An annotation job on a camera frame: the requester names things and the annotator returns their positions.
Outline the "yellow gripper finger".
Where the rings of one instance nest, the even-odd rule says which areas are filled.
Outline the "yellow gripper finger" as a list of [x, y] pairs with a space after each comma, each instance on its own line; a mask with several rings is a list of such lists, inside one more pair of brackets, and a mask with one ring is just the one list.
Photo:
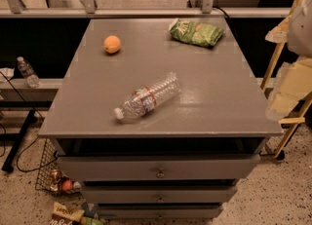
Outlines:
[[312, 58], [300, 56], [292, 64], [284, 62], [268, 96], [266, 117], [273, 121], [287, 117], [311, 92]]

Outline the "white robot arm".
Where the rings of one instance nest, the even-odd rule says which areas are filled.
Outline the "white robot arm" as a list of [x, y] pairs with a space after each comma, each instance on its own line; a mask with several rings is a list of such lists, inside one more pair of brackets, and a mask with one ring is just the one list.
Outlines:
[[282, 64], [269, 95], [266, 117], [278, 121], [312, 92], [312, 0], [302, 0], [265, 39], [272, 43], [286, 42], [288, 50], [298, 55], [296, 62]]

